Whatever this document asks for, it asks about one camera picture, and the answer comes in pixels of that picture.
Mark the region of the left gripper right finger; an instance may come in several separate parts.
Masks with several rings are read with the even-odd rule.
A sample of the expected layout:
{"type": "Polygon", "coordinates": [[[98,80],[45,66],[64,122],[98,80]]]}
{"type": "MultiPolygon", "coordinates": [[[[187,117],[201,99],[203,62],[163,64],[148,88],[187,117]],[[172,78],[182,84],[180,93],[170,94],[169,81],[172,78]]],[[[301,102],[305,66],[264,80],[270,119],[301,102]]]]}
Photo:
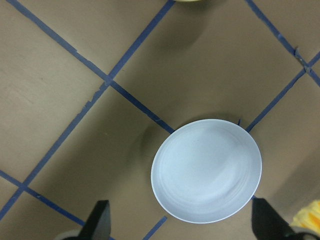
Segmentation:
{"type": "Polygon", "coordinates": [[[264,198],[252,200],[252,232],[257,240],[299,240],[287,222],[264,198]]]}

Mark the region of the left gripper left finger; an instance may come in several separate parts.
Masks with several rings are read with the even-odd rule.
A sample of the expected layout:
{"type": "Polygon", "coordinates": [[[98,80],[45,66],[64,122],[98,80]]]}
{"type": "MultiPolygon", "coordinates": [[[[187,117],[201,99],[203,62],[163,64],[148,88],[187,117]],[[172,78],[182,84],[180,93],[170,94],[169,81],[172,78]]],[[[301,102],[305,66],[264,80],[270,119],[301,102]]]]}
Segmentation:
{"type": "Polygon", "coordinates": [[[108,200],[99,200],[78,234],[78,238],[80,240],[108,240],[110,235],[110,203],[108,200]]]}

